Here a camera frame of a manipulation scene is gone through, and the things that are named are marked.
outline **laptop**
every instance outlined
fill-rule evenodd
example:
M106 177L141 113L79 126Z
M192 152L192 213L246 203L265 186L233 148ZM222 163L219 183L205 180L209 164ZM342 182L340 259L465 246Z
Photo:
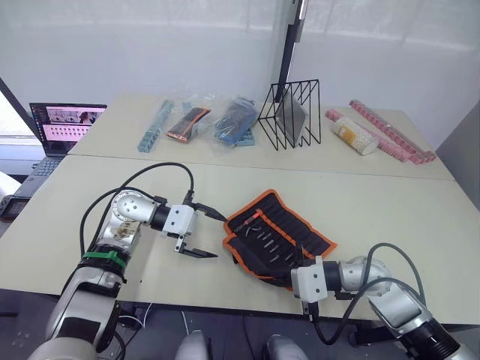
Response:
M46 157L37 164L14 196L32 197L106 108L107 105L84 103L30 103Z

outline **laptop keyboard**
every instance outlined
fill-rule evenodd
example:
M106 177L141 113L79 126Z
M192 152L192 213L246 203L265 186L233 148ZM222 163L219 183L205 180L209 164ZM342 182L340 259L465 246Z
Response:
M61 157L45 157L37 167L35 167L32 175L48 176L53 173L53 170L60 164L60 161L62 161Z

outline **laptop screen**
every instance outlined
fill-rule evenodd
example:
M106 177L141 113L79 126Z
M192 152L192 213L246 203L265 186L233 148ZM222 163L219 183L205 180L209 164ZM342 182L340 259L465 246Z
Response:
M89 131L107 105L30 103L45 154L66 155Z

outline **robotic arm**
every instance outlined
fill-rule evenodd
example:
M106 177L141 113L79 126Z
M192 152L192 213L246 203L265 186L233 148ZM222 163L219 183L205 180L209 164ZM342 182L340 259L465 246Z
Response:
M342 299L345 294L341 290L360 290L365 260L365 257L360 256L349 262L323 262L318 256L315 264L293 269L293 292L295 297L302 300L304 312L314 321L318 307L316 313L309 313L310 309L326 298L328 291L334 291L337 298ZM368 282L377 283L367 289L365 295L373 312L393 337L403 344L409 356L421 360L477 359L469 349L455 341L409 290L391 281L382 281L382 278L390 276L385 264L374 259Z
M167 206L167 200L151 201L134 190L123 190L110 206L109 218L96 242L88 249L70 276L46 327L47 342L30 360L94 360L112 340L122 309L116 301L127 264L140 237L141 225L177 238L174 251L192 257L216 257L204 250L186 248L196 210L220 221L226 219L213 208L192 202L188 191L182 205Z

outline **green band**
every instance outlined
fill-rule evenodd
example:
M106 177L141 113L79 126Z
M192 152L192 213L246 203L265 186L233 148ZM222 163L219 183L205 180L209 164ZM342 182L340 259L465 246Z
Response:
M83 255L83 257L84 258L94 257L94 258L97 258L97 259L113 260L115 263L119 264L123 269L125 269L127 267L127 264L125 264L125 261L120 259L119 254L114 250L112 250L108 253L95 253L95 252L85 253L85 255Z

